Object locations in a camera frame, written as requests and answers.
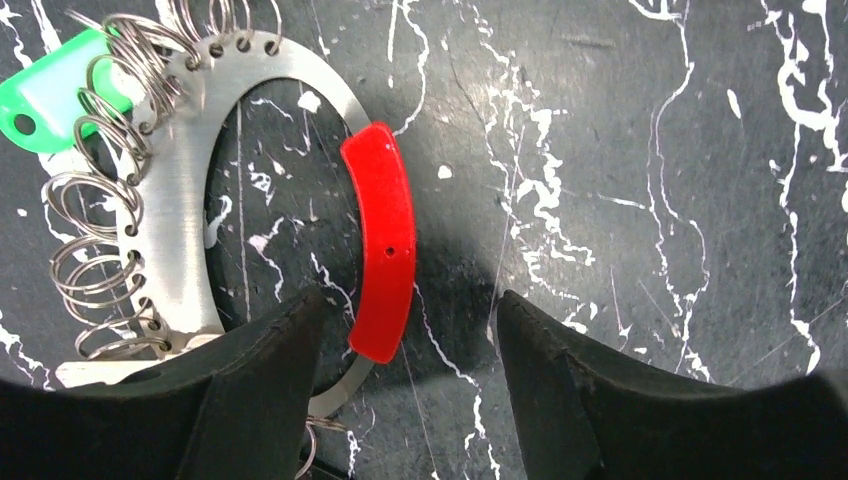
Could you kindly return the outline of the steel key organizer red handle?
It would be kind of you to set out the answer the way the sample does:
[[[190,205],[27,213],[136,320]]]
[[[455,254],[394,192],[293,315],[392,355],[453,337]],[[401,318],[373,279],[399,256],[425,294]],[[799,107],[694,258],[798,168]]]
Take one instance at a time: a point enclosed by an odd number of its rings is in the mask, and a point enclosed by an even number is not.
[[[106,244],[121,268],[95,284],[82,284],[84,267],[69,274],[63,259],[52,279],[67,308],[94,306],[94,296],[125,288],[131,320],[142,335],[104,345],[66,374],[92,373],[93,383],[117,384],[215,340],[226,331],[210,286],[204,248],[204,196],[211,156],[223,123],[240,99],[271,80],[303,82],[335,109],[349,130],[341,156],[353,181],[363,244],[362,287],[348,337],[355,360],[344,376],[308,402],[301,445],[313,440],[377,364],[394,357],[404,335],[416,270],[416,227],[400,149],[391,129],[370,120],[342,77],[307,47],[281,32],[238,28],[233,18],[200,37],[189,16],[177,29],[135,15],[106,18],[109,58],[138,78],[146,98],[126,118],[92,84],[80,92],[85,121],[114,133],[128,168],[106,176],[96,164],[68,172],[66,186],[98,187],[122,202],[111,226],[81,223],[67,251]]]

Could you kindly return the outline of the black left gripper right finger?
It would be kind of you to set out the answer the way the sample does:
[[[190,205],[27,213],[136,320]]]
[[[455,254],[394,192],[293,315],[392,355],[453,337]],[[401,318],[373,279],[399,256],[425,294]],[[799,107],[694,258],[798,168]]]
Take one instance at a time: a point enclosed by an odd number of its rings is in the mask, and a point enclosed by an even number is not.
[[[847,374],[755,390],[642,363],[514,291],[497,334],[531,479],[843,479]]]

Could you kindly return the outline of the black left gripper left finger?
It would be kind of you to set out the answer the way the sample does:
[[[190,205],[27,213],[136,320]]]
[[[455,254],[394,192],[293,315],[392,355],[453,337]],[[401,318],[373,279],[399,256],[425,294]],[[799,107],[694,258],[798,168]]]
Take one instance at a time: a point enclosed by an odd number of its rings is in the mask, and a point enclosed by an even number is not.
[[[328,303],[264,317],[107,385],[1,386],[5,479],[290,479]]]

